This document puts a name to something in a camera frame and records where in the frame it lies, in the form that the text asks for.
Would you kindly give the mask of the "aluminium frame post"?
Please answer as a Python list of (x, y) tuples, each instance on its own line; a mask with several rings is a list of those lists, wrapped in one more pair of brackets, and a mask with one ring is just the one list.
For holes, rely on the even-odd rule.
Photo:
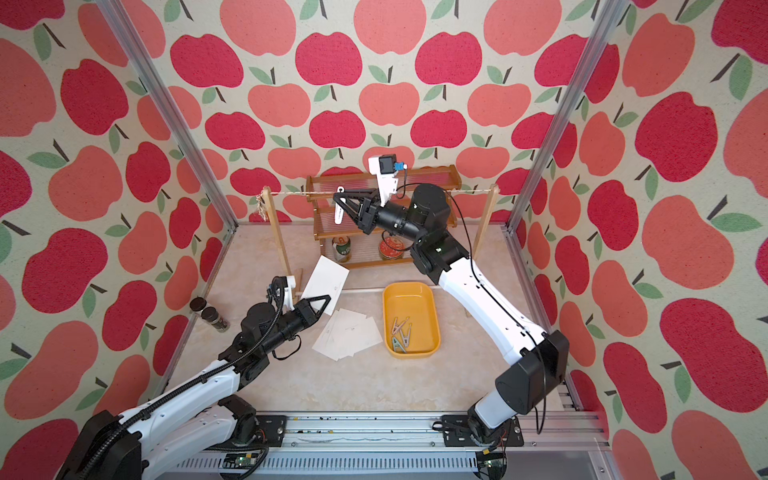
[(154, 66), (153, 59), (144, 46), (138, 30), (133, 26), (127, 10), (120, 1), (97, 1), (96, 4), (136, 70), (137, 76), (147, 87), (175, 143), (191, 164), (203, 190), (223, 221), (224, 229), (233, 234), (238, 228), (234, 211), (219, 187), (205, 156), (192, 137), (173, 95)]
[(554, 150), (562, 139), (564, 131), (571, 120), (571, 114), (576, 110), (579, 102), (586, 99), (586, 85), (591, 79), (608, 45), (608, 41), (612, 38), (624, 9), (630, 5), (630, 1), (602, 1), (601, 4), (604, 8), (597, 15), (594, 28), (576, 64), (571, 80), (558, 103), (553, 120), (544, 137), (542, 147), (534, 156), (533, 164), (522, 191), (515, 200), (511, 217), (506, 224), (506, 233), (509, 235), (516, 231), (519, 221), (522, 219), (526, 208), (530, 205), (546, 165), (554, 158)]

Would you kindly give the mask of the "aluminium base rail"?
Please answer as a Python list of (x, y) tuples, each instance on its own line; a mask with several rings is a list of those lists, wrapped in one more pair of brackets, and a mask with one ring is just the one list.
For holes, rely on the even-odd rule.
[(466, 473), (478, 479), (618, 479), (593, 414), (558, 412), (550, 431), (511, 420), (486, 446), (471, 440), (461, 415), (433, 413), (251, 414), (236, 420), (214, 406), (143, 446), (113, 479), (171, 474), (357, 476)]

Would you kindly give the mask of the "yellow plastic tray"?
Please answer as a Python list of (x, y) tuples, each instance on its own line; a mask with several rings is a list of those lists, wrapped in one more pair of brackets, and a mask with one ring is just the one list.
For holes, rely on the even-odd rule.
[[(433, 355), (441, 345), (434, 293), (422, 282), (397, 282), (388, 285), (382, 294), (385, 346), (398, 359), (419, 359)], [(406, 317), (412, 324), (407, 354), (392, 351), (391, 329), (393, 320), (402, 322)]]

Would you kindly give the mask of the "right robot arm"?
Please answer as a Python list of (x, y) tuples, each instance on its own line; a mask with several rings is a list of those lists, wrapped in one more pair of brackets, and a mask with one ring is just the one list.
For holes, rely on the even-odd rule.
[(410, 241), (413, 264), (456, 299), (500, 351), (507, 369), (490, 392), (467, 412), (467, 432), (480, 446), (497, 443), (499, 430), (519, 414), (545, 421), (546, 398), (565, 379), (569, 341), (529, 320), (482, 275), (472, 250), (448, 230), (456, 202), (434, 184), (420, 183), (408, 206), (381, 198), (373, 189), (338, 189), (333, 200), (365, 234), (376, 229)]

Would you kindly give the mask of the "right aluminium frame post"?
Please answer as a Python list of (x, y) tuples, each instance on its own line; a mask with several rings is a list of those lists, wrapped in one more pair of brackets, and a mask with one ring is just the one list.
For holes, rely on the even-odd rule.
[(591, 79), (608, 45), (608, 41), (612, 38), (624, 9), (630, 5), (630, 1), (602, 1), (601, 4), (604, 8), (597, 15), (594, 28), (576, 64), (571, 80), (558, 103), (553, 120), (544, 137), (542, 147), (534, 156), (533, 164), (522, 191), (515, 200), (511, 217), (506, 224), (506, 233), (509, 235), (516, 231), (519, 221), (522, 219), (526, 208), (530, 205), (546, 165), (554, 158), (554, 150), (562, 139), (564, 131), (571, 120), (571, 114), (576, 110), (579, 102), (586, 99), (586, 85)]

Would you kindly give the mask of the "white postcard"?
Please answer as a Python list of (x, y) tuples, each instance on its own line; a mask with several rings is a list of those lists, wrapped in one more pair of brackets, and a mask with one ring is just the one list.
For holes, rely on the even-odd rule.
[(330, 301), (324, 308), (323, 314), (332, 315), (348, 275), (347, 268), (321, 255), (304, 287), (301, 298), (329, 295)]
[(360, 341), (367, 333), (367, 317), (346, 309), (338, 310), (326, 344), (326, 353), (334, 361), (354, 356), (361, 350)]
[(381, 342), (382, 336), (373, 318), (355, 314), (344, 320), (340, 340), (343, 357), (354, 356)]
[(315, 341), (312, 349), (319, 354), (333, 360), (339, 360), (339, 354), (336, 348), (336, 339), (334, 335), (334, 329), (337, 316), (333, 315), (328, 319), (324, 329)]

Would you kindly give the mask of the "red lid tin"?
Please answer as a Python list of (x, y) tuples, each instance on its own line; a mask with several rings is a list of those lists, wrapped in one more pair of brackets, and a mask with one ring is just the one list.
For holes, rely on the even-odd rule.
[(383, 261), (394, 261), (402, 259), (408, 247), (399, 238), (385, 236), (379, 243), (378, 251)]

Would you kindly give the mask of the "left aluminium frame post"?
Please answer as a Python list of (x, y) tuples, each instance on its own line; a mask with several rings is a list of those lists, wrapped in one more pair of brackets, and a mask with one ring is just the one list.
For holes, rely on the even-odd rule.
[(138, 30), (133, 26), (127, 10), (120, 1), (97, 1), (96, 4), (136, 70), (137, 76), (147, 87), (175, 143), (191, 164), (203, 190), (223, 221), (224, 229), (233, 234), (238, 228), (234, 211), (219, 187), (205, 156), (192, 137), (173, 95), (154, 66), (153, 59), (144, 46)]

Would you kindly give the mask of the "white clothespin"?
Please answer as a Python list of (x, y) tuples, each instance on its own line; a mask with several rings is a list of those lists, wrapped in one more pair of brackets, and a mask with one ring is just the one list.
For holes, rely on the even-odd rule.
[(344, 204), (344, 198), (342, 197), (342, 194), (345, 192), (345, 188), (343, 186), (338, 186), (336, 192), (334, 193), (333, 199), (335, 202), (334, 207), (334, 223), (336, 225), (340, 225), (344, 219), (345, 211), (343, 208)]

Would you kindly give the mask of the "green label can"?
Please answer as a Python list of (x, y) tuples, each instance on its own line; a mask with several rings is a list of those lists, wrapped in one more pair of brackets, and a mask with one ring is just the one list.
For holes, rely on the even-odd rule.
[(332, 248), (335, 261), (345, 263), (351, 256), (351, 240), (348, 236), (336, 236), (332, 238)]

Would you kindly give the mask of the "wooden shelf rack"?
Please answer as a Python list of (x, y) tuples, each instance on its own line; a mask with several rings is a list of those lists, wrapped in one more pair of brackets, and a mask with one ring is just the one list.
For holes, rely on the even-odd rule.
[[(351, 256), (347, 262), (381, 259), (378, 251), (381, 240), (385, 236), (396, 237), (408, 247), (404, 255), (411, 260), (410, 263), (415, 263), (420, 271), (436, 280), (449, 263), (467, 255), (466, 249), (447, 231), (448, 226), (456, 224), (448, 191), (459, 185), (459, 175), (453, 166), (408, 169), (407, 175), (405, 182), (399, 182), (398, 191), (388, 201), (399, 205), (397, 232), (389, 233), (376, 228), (366, 235), (358, 228), (358, 232), (348, 235), (351, 240)], [(332, 238), (336, 236), (332, 233), (333, 194), (338, 186), (343, 186), (345, 190), (378, 191), (376, 177), (369, 173), (307, 179), (305, 192), (315, 205), (314, 237), (320, 242), (321, 253), (334, 261)], [(360, 206), (343, 208), (356, 223)]]

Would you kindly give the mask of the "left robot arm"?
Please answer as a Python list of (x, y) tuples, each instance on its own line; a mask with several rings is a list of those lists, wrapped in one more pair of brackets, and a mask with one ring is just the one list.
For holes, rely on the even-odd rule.
[(315, 325), (329, 294), (294, 300), (292, 277), (276, 276), (217, 359), (176, 388), (113, 415), (94, 414), (60, 479), (157, 479), (213, 446), (248, 447), (261, 437), (255, 409), (238, 393), (276, 358), (276, 349)]

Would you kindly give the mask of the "pink clothespin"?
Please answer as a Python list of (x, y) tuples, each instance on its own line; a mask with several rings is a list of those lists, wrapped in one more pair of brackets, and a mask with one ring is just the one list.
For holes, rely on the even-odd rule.
[(393, 320), (393, 327), (391, 329), (391, 335), (395, 336), (397, 333), (399, 333), (402, 328), (406, 325), (407, 322), (410, 321), (409, 317), (406, 317), (402, 322), (398, 320), (398, 318), (395, 318)]

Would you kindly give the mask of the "grey clothespin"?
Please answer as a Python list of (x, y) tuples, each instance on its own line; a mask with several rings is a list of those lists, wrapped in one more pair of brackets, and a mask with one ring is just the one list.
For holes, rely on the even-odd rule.
[(411, 323), (408, 323), (400, 331), (402, 345), (404, 347), (408, 347), (410, 345), (411, 332), (412, 332), (412, 324)]

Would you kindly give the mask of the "teal clothespin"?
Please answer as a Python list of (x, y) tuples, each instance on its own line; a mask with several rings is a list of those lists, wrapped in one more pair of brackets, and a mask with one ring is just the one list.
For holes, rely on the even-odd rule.
[(401, 342), (396, 336), (391, 338), (392, 351), (397, 354), (407, 354), (407, 345)]

